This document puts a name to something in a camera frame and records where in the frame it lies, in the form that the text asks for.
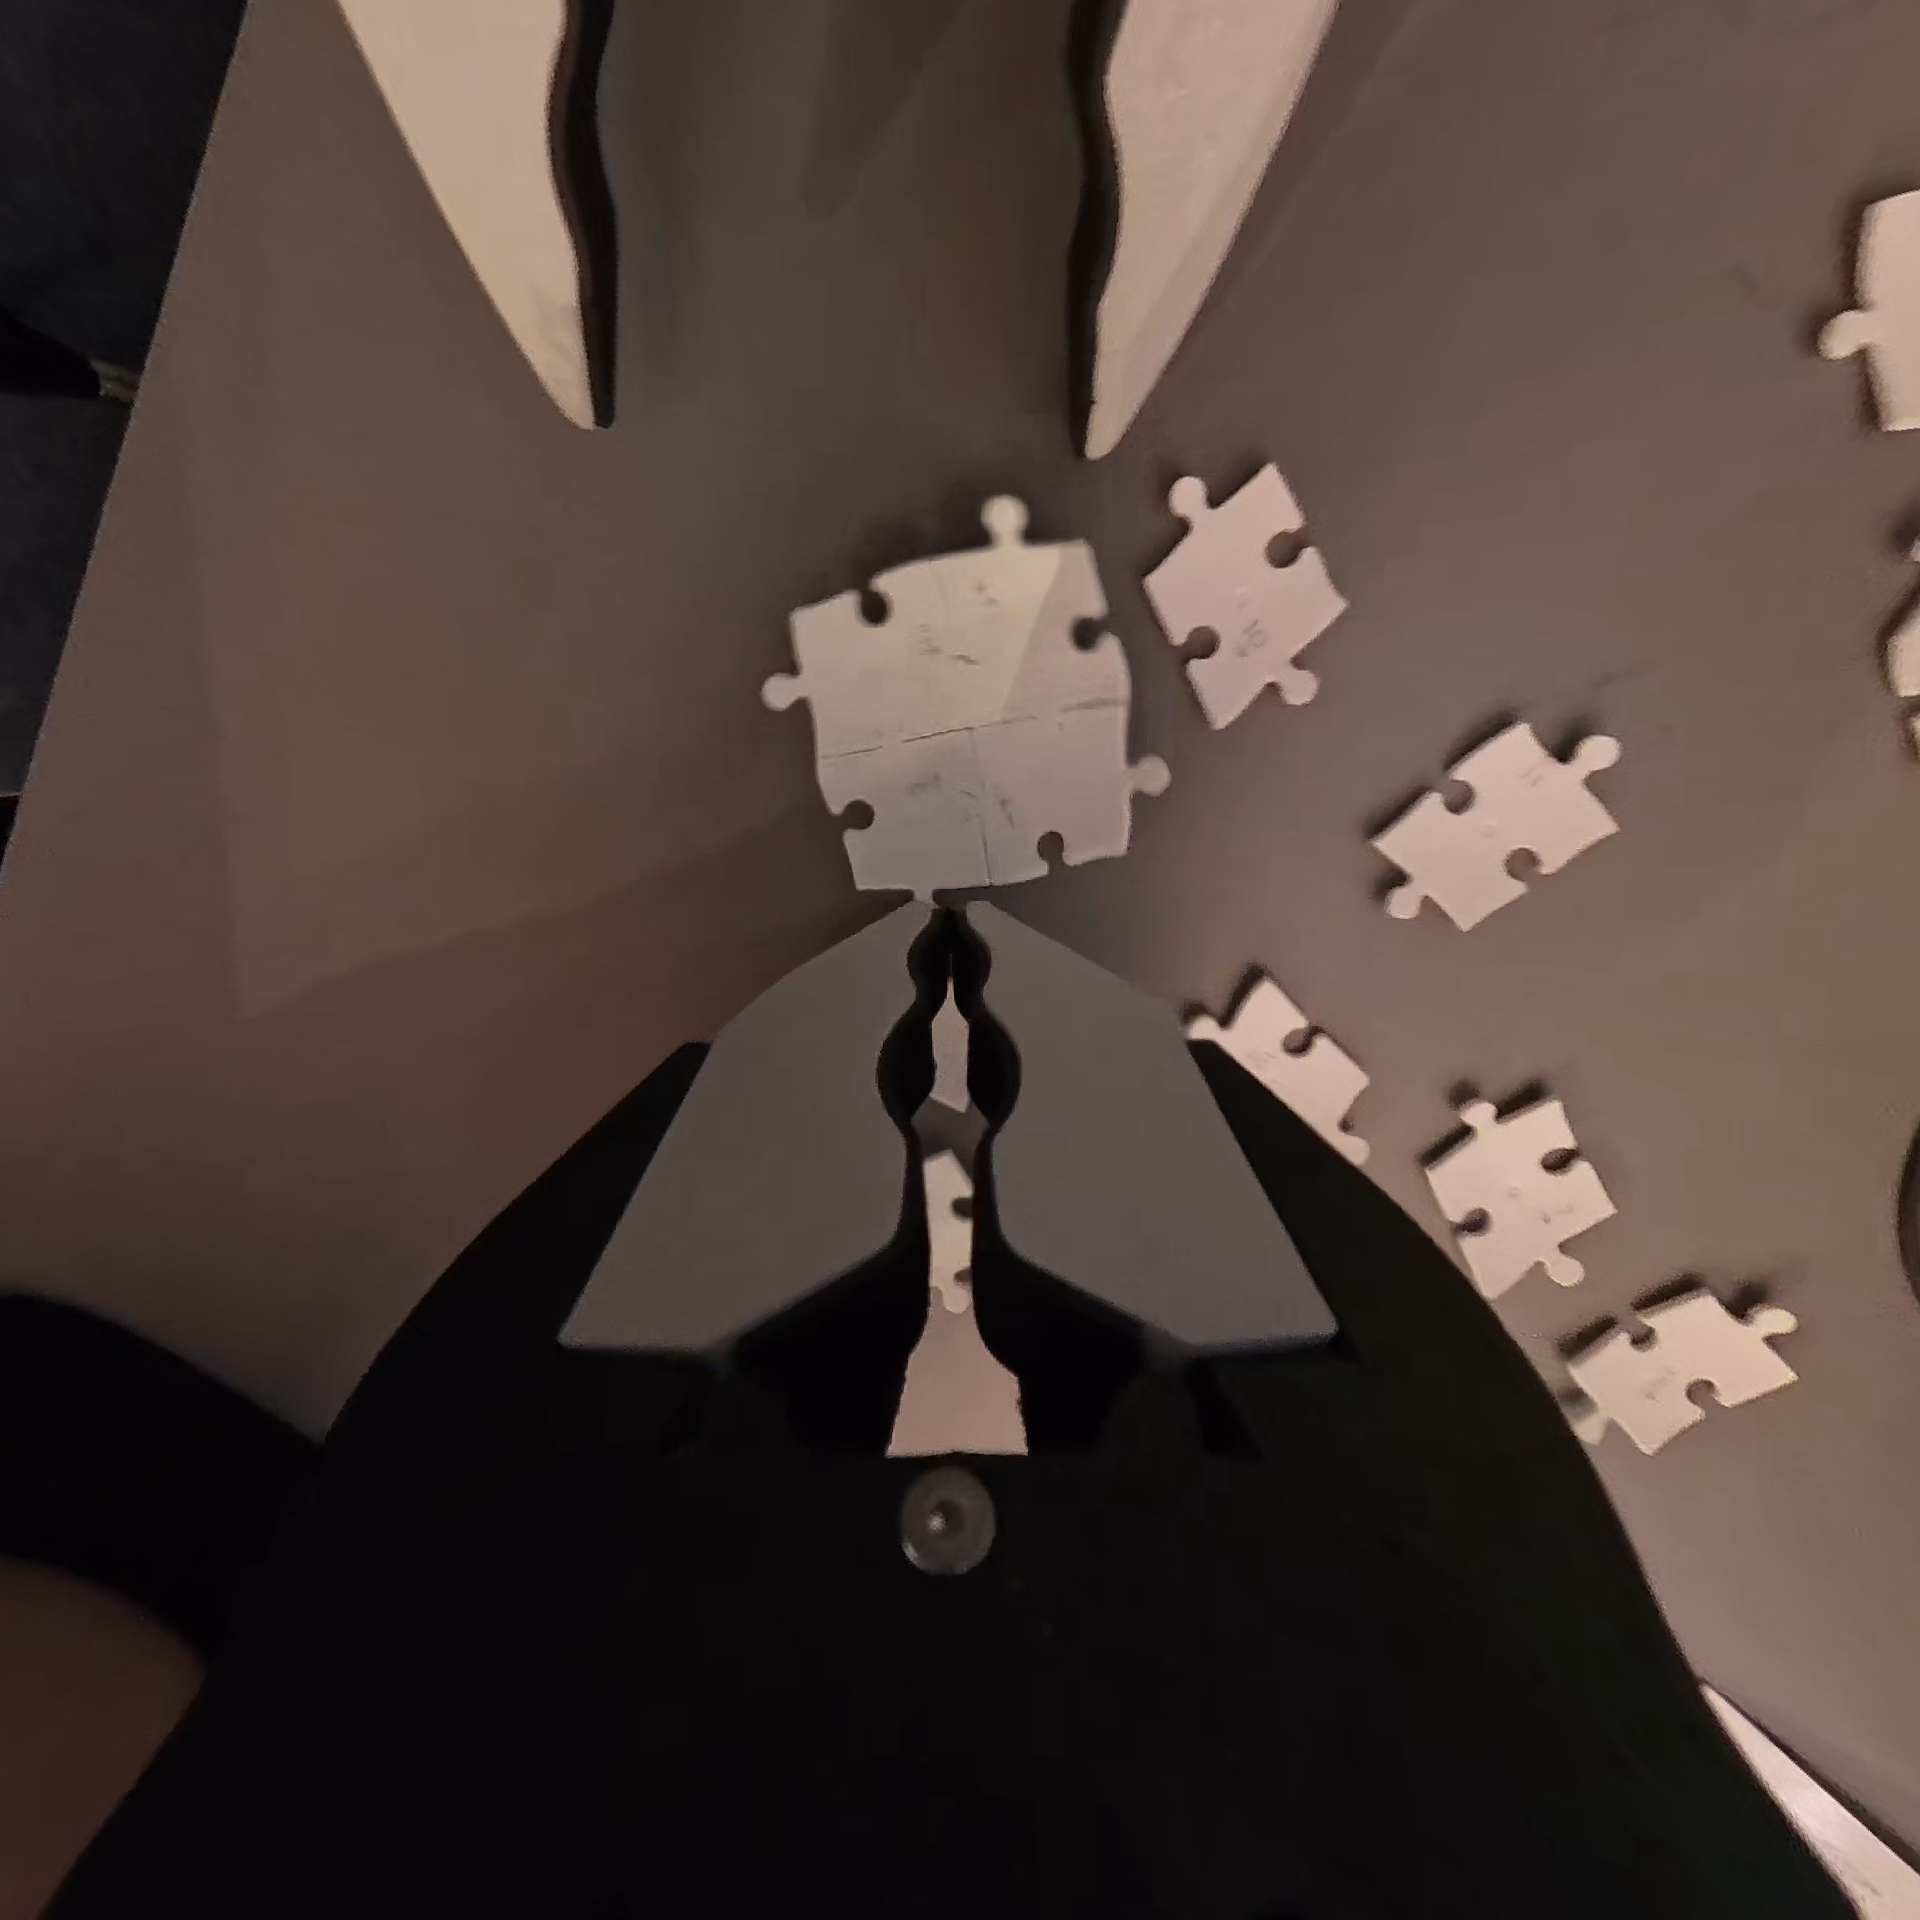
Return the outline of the printed instruction leaflet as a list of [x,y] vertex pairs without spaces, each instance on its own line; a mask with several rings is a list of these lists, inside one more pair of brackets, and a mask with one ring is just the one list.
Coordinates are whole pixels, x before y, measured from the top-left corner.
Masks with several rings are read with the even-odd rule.
[[1702,1686],[1722,1730],[1860,1919],[1917,1919],[1917,1868],[1740,1708]]

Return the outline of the scatter of white puzzle pieces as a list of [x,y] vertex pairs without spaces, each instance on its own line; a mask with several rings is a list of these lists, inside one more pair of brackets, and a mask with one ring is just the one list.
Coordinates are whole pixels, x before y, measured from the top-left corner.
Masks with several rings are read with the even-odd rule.
[[[1167,492],[1167,513],[1184,534],[1142,577],[1142,596],[1167,643],[1204,641],[1184,660],[1190,695],[1214,732],[1231,730],[1274,700],[1307,705],[1317,680],[1307,654],[1347,616],[1348,600],[1332,583],[1322,551],[1307,540],[1283,562],[1276,542],[1304,528],[1286,478],[1262,465],[1230,496],[1216,496],[1202,475],[1184,473]],[[1467,1386],[1467,1360],[1443,1360],[1414,1328],[1427,1314],[1463,1310],[1466,1330],[1495,1339],[1509,1359],[1512,1332],[1496,1303],[1534,1278],[1576,1290],[1588,1268],[1567,1251],[1619,1218],[1619,1193],[1606,1169],[1623,1172],[1624,1198],[1674,1200],[1683,1176],[1712,1171],[1735,1147],[1760,1146],[1755,1192],[1776,1211],[1787,1202],[1834,1198],[1813,1180],[1823,1158],[1846,1161],[1855,1127],[1837,1108],[1826,1114],[1807,1092],[1806,1072],[1837,1072],[1854,1036],[1864,1044],[1855,1001],[1860,980],[1878,970],[1902,974],[1910,990],[1906,1054],[1894,1065],[1915,1070],[1915,864],[1903,871],[1908,905],[1877,903],[1868,913],[1870,864],[1859,832],[1842,832],[1814,862],[1846,900],[1813,898],[1768,879],[1792,850],[1780,815],[1760,803],[1755,782],[1778,760],[1780,728],[1751,728],[1766,713],[1723,716],[1708,747],[1679,739],[1678,721],[1659,739],[1628,740],[1634,752],[1631,791],[1612,801],[1596,793],[1619,775],[1624,746],[1606,728],[1560,728],[1542,736],[1532,718],[1503,703],[1471,734],[1446,770],[1427,772],[1423,790],[1391,807],[1391,819],[1370,839],[1365,910],[1372,943],[1396,943],[1398,953],[1381,979],[1379,1008],[1366,1040],[1382,1036],[1387,1012],[1407,1028],[1436,1027],[1439,1015],[1484,1018],[1484,1040],[1495,1025],[1519,1023],[1519,1040],[1500,1047],[1519,1062],[1523,1040],[1546,1043],[1550,1018],[1573,1025],[1573,1040],[1591,1043],[1591,1062],[1575,1072],[1582,1120],[1599,1120],[1599,1167],[1594,1139],[1567,1120],[1558,1072],[1566,1064],[1536,1064],[1523,1088],[1490,1088],[1488,1074],[1467,1074],[1448,1088],[1444,1134],[1419,1144],[1416,1158],[1428,1200],[1412,1217],[1398,1200],[1384,1153],[1352,1130],[1352,1108],[1372,1086],[1370,1074],[1310,1019],[1283,986],[1260,967],[1236,980],[1231,1007],[1211,1018],[1187,1008],[1188,1051],[1199,1067],[1220,1067],[1230,1092],[1253,1097],[1254,1119],[1274,1120],[1286,1153],[1303,1146],[1301,1196],[1288,1196],[1283,1225],[1298,1243],[1312,1280],[1328,1303],[1334,1268],[1357,1263],[1360,1280],[1382,1283],[1384,1330],[1414,1337],[1423,1383],[1459,1387],[1478,1406],[1492,1387]],[[1576,895],[1573,930],[1546,938],[1546,922],[1526,939],[1506,934],[1471,935],[1495,914],[1552,887],[1579,858],[1606,855],[1604,887]],[[1854,903],[1859,929],[1835,922]],[[1012,1255],[991,1225],[984,1147],[976,1161],[972,1305],[988,1351],[1021,1383],[1027,1435],[1042,1443],[1042,1416],[1076,1434],[1082,1402],[1087,1424],[1146,1359],[1164,1345],[1150,1328],[1091,1302]],[[1554,1420],[1591,1450],[1606,1434],[1658,1456],[1679,1434],[1712,1416],[1722,1420],[1755,1404],[1766,1406],[1803,1380],[1806,1330],[1780,1298],[1778,1274],[1722,1276],[1696,1272],[1645,1276],[1631,1298],[1587,1302],[1567,1310],[1575,1327],[1554,1346],[1560,1376],[1552,1380]]]

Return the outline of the person's right forearm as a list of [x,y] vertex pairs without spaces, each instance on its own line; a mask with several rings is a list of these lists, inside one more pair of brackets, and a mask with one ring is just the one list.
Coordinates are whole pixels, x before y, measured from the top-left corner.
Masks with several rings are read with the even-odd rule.
[[104,1588],[2,1567],[2,1814],[10,1841],[93,1831],[200,1691],[178,1635]]

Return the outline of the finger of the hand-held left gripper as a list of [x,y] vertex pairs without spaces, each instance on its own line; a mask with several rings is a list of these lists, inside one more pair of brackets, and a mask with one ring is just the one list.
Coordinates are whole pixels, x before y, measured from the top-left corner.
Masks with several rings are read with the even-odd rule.
[[1116,451],[1167,370],[1334,15],[1334,2],[1076,6],[1069,416],[1083,460]]
[[341,2],[471,273],[560,415],[608,427],[618,228],[597,103],[611,2]]

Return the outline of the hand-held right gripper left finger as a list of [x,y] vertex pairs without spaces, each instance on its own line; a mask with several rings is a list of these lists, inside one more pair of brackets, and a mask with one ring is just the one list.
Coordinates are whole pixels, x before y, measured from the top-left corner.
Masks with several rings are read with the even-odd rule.
[[560,1342],[719,1354],[875,1257],[907,1211],[935,1082],[941,914],[900,905],[716,1038]]

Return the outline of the person's dark trousers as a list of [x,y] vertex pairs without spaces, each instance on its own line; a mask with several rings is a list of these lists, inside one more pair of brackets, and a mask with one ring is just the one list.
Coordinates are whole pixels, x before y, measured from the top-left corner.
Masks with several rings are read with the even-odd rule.
[[245,16],[245,2],[2,6],[2,835]]

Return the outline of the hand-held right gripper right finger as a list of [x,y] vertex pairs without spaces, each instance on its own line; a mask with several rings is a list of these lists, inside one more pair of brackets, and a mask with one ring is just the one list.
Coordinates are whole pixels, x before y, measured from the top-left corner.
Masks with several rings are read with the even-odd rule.
[[951,1000],[1006,1248],[1179,1354],[1318,1350],[1338,1320],[1175,1010],[991,903]]

